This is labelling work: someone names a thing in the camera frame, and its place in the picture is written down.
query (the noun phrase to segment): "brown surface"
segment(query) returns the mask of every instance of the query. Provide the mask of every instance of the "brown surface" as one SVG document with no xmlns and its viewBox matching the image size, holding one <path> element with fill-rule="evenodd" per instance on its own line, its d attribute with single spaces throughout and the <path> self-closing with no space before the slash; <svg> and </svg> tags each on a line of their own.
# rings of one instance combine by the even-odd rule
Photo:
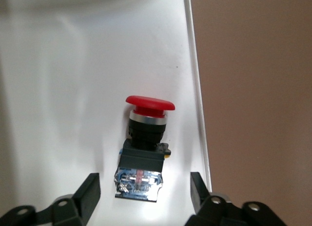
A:
<svg viewBox="0 0 312 226">
<path fill-rule="evenodd" d="M 192 0 L 213 191 L 312 225 L 312 0 Z"/>
</svg>

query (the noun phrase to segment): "white surface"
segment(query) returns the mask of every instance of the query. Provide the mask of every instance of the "white surface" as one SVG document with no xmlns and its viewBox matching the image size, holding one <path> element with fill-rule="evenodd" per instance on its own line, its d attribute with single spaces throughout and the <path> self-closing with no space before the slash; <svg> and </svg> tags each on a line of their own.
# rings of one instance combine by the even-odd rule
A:
<svg viewBox="0 0 312 226">
<path fill-rule="evenodd" d="M 0 18 L 14 203 L 42 210 L 99 172 L 90 226 L 184 225 L 194 213 L 190 172 L 211 186 L 189 1 L 38 1 L 19 10 L 8 0 L 13 13 Z M 162 139 L 172 155 L 157 203 L 114 198 L 132 94 L 176 106 Z"/>
</svg>

